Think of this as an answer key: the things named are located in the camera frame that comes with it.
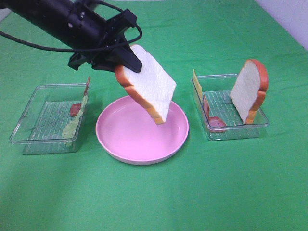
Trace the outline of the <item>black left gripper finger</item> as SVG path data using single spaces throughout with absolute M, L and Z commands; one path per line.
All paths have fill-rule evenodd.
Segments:
M 121 65 L 139 73 L 142 68 L 142 62 L 129 45 L 112 48 L 109 51 L 101 51 L 92 61 L 94 70 L 115 72 L 116 67 Z

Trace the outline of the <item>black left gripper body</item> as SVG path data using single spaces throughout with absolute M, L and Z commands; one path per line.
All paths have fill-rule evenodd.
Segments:
M 137 26 L 137 17 L 128 9 L 105 20 L 86 4 L 61 4 L 64 43 L 75 49 L 68 66 L 74 70 L 90 63 L 101 52 L 128 45 L 124 33 Z

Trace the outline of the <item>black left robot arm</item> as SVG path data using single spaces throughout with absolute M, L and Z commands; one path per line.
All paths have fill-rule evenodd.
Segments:
M 94 70 L 114 72 L 119 65 L 138 73 L 142 63 L 127 40 L 127 29 L 136 28 L 137 17 L 129 9 L 122 10 L 102 0 L 2 0 L 7 8 L 68 46 L 67 49 L 33 44 L 1 32 L 1 36 L 20 44 L 45 51 L 71 52 L 68 66 L 74 70 L 91 64 Z

